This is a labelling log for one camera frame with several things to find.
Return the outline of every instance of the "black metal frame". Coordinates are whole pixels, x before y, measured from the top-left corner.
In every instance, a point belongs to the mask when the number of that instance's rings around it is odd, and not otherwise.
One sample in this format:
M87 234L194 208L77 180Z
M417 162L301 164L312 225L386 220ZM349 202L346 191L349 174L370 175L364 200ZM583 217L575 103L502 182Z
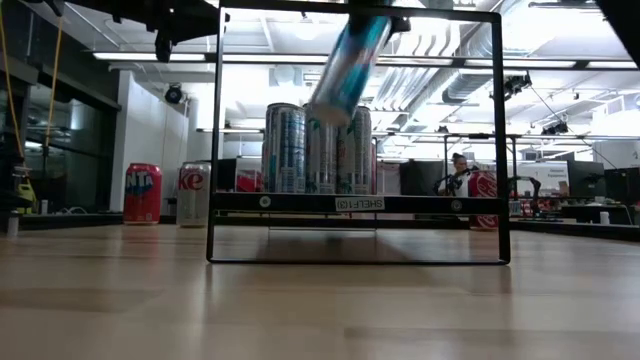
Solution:
M502 17L498 13L476 11L452 11L436 9L414 9L388 6L354 6L344 4L274 1L274 0L221 0L218 9L220 28L216 44L216 87L211 148L211 171L218 172L218 142L220 141L220 100L222 95L222 54L224 42L225 7L234 9L277 10L293 12L320 12L336 14L359 14L369 16L433 17L452 21L471 21L491 24L493 46L493 93L495 116L495 146L497 163L497 198L446 198L376 196L385 202L384 211L374 213L431 213L431 214L490 214L499 218L499 254L496 261L307 261L307 260L260 260L260 259L215 259L214 235L217 211L248 212L303 212L337 213L336 199L358 198L349 195L306 195L266 193L217 193L217 176L211 176L209 198L209 226L207 229L206 259L211 263L244 264L322 264L322 265L506 265L511 261L509 190L507 184L507 134L504 107L504 66L502 51Z

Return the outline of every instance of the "monitor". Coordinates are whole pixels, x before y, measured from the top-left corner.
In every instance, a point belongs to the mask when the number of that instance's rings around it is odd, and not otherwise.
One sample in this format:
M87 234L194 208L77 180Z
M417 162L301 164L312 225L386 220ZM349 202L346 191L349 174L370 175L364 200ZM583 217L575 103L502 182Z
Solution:
M568 161L569 194L575 197L607 196L604 164L592 161Z

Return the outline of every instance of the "ceiling light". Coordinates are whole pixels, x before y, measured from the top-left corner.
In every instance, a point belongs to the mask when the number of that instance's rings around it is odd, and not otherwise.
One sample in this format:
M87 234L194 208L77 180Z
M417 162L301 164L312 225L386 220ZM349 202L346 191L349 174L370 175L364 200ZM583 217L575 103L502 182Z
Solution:
M93 56L107 61L158 61L153 53L96 52ZM171 61L205 61L204 54L171 54Z
M198 132L213 132L213 129L207 128L199 128L196 129ZM220 129L221 134L260 134L263 130L261 129Z
M592 68L638 70L638 66L633 61L591 61L587 69Z
M453 59L408 57L408 56L380 56L377 66L450 66Z
M327 62L327 55L279 55L279 54L224 54L222 59L225 63L242 64L317 64L323 65Z
M504 67L509 68L572 68L576 62L573 60L532 60L532 59L506 59L503 61ZM466 66L491 67L493 60L491 59L469 59L465 62Z

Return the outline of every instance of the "black bar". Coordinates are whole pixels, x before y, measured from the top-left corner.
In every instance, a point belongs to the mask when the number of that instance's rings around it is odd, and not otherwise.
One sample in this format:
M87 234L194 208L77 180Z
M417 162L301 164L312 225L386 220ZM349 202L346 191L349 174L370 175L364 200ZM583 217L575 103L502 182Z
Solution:
M318 12L332 14L357 14L368 16L432 17L451 21L500 22L500 16L493 12L453 11L395 6L358 6L302 1L281 0L221 0L220 7L232 9L254 9L263 11Z
M216 210L263 213L501 214L502 199L429 196L357 196L267 193L216 193ZM384 210L336 211L336 199L384 199Z
M213 107L213 131L211 132L211 176L209 182L209 223L207 226L207 253L206 258L210 261L213 258L214 233L216 226L216 196L218 188L218 146L220 142L220 109L222 108L222 54L223 38L225 28L225 12L220 6L218 9L218 35L216 37L216 84Z
M348 261L348 260L258 260L258 259L211 259L212 264L236 265L367 265L367 266L497 266L507 265L498 261Z
M500 260L511 261L509 239L509 173L507 170L507 125L504 109L504 67L502 63L502 17L491 24L493 47L493 105L496 133L496 173L498 178L498 199L500 201L498 239Z
M511 143L513 146L513 178L517 179L518 178L518 159L516 157L516 138L515 137L511 137ZM518 200L518 181L514 181L513 182L513 191L514 191L514 195L513 198L515 200Z

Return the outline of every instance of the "cable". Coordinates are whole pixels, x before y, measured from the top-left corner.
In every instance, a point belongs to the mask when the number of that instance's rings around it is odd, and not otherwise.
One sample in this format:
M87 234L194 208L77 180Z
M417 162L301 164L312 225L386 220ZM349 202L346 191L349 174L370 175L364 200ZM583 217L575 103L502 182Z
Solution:
M533 91L534 94L536 94L536 96L538 97L538 99L540 99L540 101L542 101L542 103L544 104L544 106L547 107L547 109L549 109L549 111L551 111L551 113L561 122L566 123L564 120L562 120L562 118L555 112L553 111L553 109L551 108L551 106L549 106L549 104L547 104L546 101L544 101L544 99L542 98L542 96L540 96L540 94L538 94L538 92L536 91L536 89L533 88L533 86L530 87L531 90ZM569 131L571 131L573 134L578 135L575 133L575 131L571 130L571 128L569 127L569 124L567 124L567 129L569 129ZM589 144L588 142L586 142L584 139L580 138L580 140L587 145L588 147L591 148L591 150L596 153L598 156L600 156L601 158L603 158L607 163L609 163L609 165L611 165L614 169L618 170L618 167L613 165L613 163L611 161L609 161L609 159L607 159L604 155L602 155L600 152L598 152L598 150L595 149L595 147L591 144Z

